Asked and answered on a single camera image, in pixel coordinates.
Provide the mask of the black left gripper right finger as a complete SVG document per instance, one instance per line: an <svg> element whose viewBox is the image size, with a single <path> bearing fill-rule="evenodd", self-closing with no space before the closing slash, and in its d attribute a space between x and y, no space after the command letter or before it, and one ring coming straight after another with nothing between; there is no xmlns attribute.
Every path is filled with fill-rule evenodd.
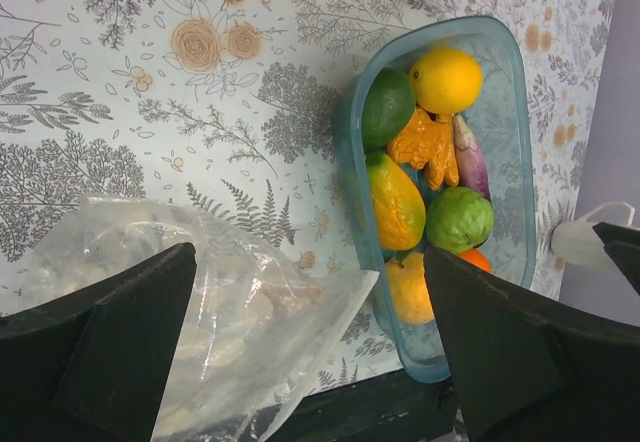
<svg viewBox="0 0 640 442"><path fill-rule="evenodd" d="M426 285L472 441L636 441L639 329L563 305L443 249Z"/></svg>

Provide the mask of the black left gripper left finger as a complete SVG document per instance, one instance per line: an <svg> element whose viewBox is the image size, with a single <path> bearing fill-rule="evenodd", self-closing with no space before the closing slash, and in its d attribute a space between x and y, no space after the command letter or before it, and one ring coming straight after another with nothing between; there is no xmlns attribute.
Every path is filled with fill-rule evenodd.
<svg viewBox="0 0 640 442"><path fill-rule="evenodd" d="M2 440L150 440L196 268L176 244L2 318Z"/></svg>

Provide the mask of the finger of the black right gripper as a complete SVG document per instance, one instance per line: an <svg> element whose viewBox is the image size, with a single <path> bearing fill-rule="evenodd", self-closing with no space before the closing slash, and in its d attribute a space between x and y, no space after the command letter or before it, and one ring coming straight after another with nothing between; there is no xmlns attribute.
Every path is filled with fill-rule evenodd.
<svg viewBox="0 0 640 442"><path fill-rule="evenodd" d="M607 256L636 293L640 294L639 230L607 222L595 224L593 230L602 241Z"/></svg>

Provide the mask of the yellow peach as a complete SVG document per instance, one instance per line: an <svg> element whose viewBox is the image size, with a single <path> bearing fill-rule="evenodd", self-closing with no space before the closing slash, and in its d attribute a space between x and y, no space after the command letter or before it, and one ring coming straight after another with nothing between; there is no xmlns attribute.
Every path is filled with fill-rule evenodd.
<svg viewBox="0 0 640 442"><path fill-rule="evenodd" d="M409 325L431 322L434 312L425 280L424 254L413 252L402 261L392 258L385 269L398 320Z"/></svg>

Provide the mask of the green custard apple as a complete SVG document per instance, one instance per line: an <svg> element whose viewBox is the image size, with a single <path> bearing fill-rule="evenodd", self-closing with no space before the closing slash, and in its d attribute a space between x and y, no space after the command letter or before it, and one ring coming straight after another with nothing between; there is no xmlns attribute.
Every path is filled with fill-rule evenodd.
<svg viewBox="0 0 640 442"><path fill-rule="evenodd" d="M444 189L427 208L428 242L454 254L482 245L493 228L491 203L466 187Z"/></svg>

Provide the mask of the clear zip top bag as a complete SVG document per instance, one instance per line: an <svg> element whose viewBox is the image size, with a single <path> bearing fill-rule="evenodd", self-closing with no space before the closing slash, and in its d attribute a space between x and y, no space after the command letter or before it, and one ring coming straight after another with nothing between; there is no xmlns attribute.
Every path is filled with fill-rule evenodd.
<svg viewBox="0 0 640 442"><path fill-rule="evenodd" d="M33 249L10 315L180 243L194 246L197 268L148 441L266 440L310 390L376 272L315 278L209 212L88 196Z"/></svg>

